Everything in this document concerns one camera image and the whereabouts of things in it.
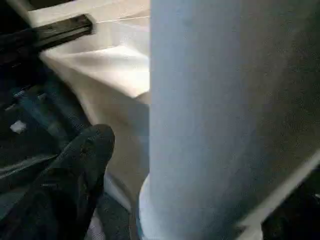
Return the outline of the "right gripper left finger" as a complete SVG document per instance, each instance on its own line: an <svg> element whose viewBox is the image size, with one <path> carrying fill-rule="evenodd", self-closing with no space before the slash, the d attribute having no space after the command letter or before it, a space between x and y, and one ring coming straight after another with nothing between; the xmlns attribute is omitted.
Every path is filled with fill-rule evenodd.
<svg viewBox="0 0 320 240"><path fill-rule="evenodd" d="M2 240L83 240L115 145L106 124L85 129L0 221Z"/></svg>

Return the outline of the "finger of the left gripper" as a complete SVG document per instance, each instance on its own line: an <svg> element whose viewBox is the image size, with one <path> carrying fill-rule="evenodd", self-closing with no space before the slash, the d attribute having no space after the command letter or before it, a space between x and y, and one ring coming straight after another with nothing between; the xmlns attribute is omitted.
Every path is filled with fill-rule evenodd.
<svg viewBox="0 0 320 240"><path fill-rule="evenodd" d="M88 15L81 14L36 27L35 31L37 40L34 46L46 50L92 34L93 21Z"/></svg>

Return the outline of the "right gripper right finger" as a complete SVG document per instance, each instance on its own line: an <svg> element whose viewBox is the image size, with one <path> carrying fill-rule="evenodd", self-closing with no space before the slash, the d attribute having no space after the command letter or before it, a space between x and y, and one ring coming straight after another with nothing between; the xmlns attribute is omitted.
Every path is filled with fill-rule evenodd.
<svg viewBox="0 0 320 240"><path fill-rule="evenodd" d="M292 194L261 225L264 240L319 240L320 195Z"/></svg>

